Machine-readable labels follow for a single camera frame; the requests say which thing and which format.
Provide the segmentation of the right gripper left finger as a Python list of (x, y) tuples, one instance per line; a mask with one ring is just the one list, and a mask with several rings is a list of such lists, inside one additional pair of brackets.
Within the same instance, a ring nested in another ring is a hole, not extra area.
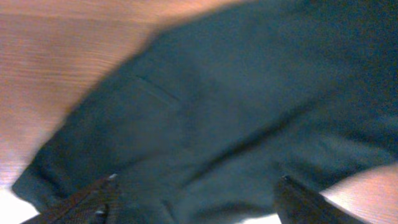
[(115, 224), (120, 208), (118, 175), (103, 178), (22, 224)]

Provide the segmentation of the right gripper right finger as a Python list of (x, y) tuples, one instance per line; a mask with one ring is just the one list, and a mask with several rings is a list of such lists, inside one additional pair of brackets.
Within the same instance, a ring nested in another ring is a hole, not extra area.
[(274, 208), (282, 224), (365, 224), (287, 175), (274, 187)]

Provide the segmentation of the black pants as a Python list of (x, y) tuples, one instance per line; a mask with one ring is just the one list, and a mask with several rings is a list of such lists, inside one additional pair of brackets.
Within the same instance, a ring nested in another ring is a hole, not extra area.
[(75, 109), (12, 186), (38, 211), (115, 174), (118, 223), (272, 213), (397, 161), (397, 2), (257, 1), (160, 34)]

